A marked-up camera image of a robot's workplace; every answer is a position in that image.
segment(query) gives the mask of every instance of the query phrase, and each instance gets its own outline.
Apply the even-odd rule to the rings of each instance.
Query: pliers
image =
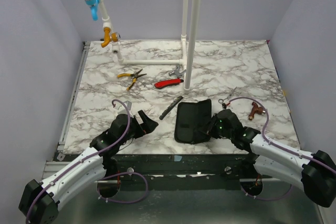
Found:
[[[122,74],[117,75],[117,78],[124,77],[124,76],[131,76],[131,77],[133,77],[132,84],[127,88],[127,90],[130,90],[131,87],[133,87],[133,85],[135,84],[137,78],[146,75],[146,73],[139,74],[141,71],[142,71],[142,69],[140,69],[140,70],[139,70],[138,72],[136,72],[136,73],[122,73]]]

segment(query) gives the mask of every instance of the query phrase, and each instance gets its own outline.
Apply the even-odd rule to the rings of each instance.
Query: red utility knife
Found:
[[[157,89],[162,89],[162,88],[165,88],[165,87],[168,87],[168,86],[178,85],[182,82],[183,82],[182,79],[171,79],[171,80],[159,81],[156,84],[154,84],[154,86]]]

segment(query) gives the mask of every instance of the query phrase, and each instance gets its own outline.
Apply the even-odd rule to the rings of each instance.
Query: blue valve handle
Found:
[[[100,0],[85,0],[85,3],[90,6],[92,19],[94,21],[98,20],[98,4]]]

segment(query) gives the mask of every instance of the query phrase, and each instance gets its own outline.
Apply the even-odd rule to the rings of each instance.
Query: white wall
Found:
[[[0,219],[55,151],[82,42],[60,0],[0,0]]]
[[[293,0],[270,42],[300,143],[328,152],[334,161],[335,31],[336,0]]]
[[[179,39],[182,0],[104,0],[122,39]],[[270,39],[292,0],[202,0],[199,39]],[[82,40],[102,38],[84,0],[62,0]]]

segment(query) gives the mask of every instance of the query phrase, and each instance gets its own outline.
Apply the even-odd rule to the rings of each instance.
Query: marble table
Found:
[[[134,40],[121,43],[121,53],[127,59],[178,59],[182,56],[180,41]],[[117,78],[124,72],[143,68],[146,76],[138,79],[130,91],[130,77]],[[163,121],[160,114],[179,95],[185,102],[212,100],[212,113],[222,106],[219,98],[226,98],[234,87],[234,97],[252,97],[268,109],[270,122],[266,133],[292,147],[299,142],[283,95],[276,70],[265,41],[198,41],[195,48],[192,91],[183,93],[183,84],[158,90],[154,83],[169,79],[175,66],[121,66],[111,54],[111,46],[101,48],[99,41],[90,44],[85,68],[77,91],[74,111],[65,139],[65,154],[79,154],[91,140],[109,128],[117,115],[112,99],[132,102],[132,113],[144,110],[159,123],[156,130],[136,139],[120,154],[241,154],[227,139],[211,139],[196,145],[181,144],[174,139],[175,107]],[[238,100],[230,105],[245,126],[262,128],[266,117],[256,115],[248,120],[251,101]]]

